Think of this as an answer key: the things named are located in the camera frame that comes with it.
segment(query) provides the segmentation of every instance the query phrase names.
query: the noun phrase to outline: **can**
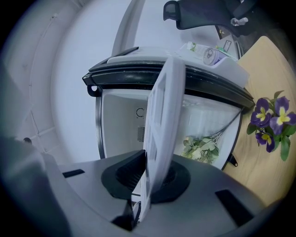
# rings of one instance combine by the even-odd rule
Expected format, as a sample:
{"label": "can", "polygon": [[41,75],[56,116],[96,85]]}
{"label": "can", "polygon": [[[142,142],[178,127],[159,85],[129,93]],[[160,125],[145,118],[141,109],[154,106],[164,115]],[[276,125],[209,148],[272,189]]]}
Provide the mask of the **can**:
{"label": "can", "polygon": [[225,57],[227,57],[227,55],[223,54],[221,51],[208,48],[203,54],[203,62],[206,65],[213,66]]}

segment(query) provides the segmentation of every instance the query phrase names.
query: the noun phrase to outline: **purple pansy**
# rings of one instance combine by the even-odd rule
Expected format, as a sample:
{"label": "purple pansy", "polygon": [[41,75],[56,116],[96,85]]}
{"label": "purple pansy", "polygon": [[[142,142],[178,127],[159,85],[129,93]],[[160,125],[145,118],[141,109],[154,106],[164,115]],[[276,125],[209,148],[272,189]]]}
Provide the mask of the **purple pansy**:
{"label": "purple pansy", "polygon": [[255,111],[252,113],[251,124],[254,124],[259,128],[267,127],[271,118],[271,114],[267,113],[268,109],[268,101],[260,98],[257,101]]}
{"label": "purple pansy", "polygon": [[267,152],[272,152],[273,149],[275,148],[275,141],[272,135],[270,135],[269,133],[263,133],[263,132],[256,133],[256,139],[258,143],[260,143],[261,145],[267,144],[266,145]]}
{"label": "purple pansy", "polygon": [[286,97],[281,97],[276,100],[275,112],[278,117],[275,116],[270,120],[270,127],[275,135],[281,134],[284,124],[296,124],[296,114],[293,112],[287,114],[288,109],[289,101]]}

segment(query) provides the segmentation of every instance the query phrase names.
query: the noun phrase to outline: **wooden surface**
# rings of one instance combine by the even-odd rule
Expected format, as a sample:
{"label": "wooden surface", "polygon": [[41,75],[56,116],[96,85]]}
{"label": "wooden surface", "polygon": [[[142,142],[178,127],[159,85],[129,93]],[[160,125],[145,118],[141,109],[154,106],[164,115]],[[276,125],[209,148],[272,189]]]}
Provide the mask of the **wooden surface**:
{"label": "wooden surface", "polygon": [[[273,98],[276,91],[284,90],[290,100],[289,112],[296,112],[296,78],[288,62],[278,48],[267,38],[261,37],[239,60],[250,78],[246,89],[254,97]],[[266,146],[257,145],[254,133],[247,135],[251,113],[243,117],[240,134],[234,149],[238,167],[227,164],[225,172],[248,187],[266,204],[270,204],[288,192],[296,174],[296,135],[291,140],[288,159],[280,158],[280,145],[272,153]]]}

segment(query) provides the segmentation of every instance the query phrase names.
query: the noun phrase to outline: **office chair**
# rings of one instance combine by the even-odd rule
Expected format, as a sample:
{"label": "office chair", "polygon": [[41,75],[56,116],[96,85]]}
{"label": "office chair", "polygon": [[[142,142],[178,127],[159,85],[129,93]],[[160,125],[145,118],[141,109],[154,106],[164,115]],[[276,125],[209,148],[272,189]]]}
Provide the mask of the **office chair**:
{"label": "office chair", "polygon": [[[205,25],[221,25],[235,36],[254,31],[252,10],[258,0],[179,0],[169,1],[163,8],[163,20],[176,21],[179,30]],[[248,18],[245,25],[234,26],[231,19]]]}

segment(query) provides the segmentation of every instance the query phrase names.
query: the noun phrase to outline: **fridge vent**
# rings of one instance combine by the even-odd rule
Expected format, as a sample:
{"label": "fridge vent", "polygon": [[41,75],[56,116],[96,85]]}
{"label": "fridge vent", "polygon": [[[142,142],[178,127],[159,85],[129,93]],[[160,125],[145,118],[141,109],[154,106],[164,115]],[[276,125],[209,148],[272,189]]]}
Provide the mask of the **fridge vent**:
{"label": "fridge vent", "polygon": [[138,127],[138,141],[143,143],[145,135],[145,127]]}

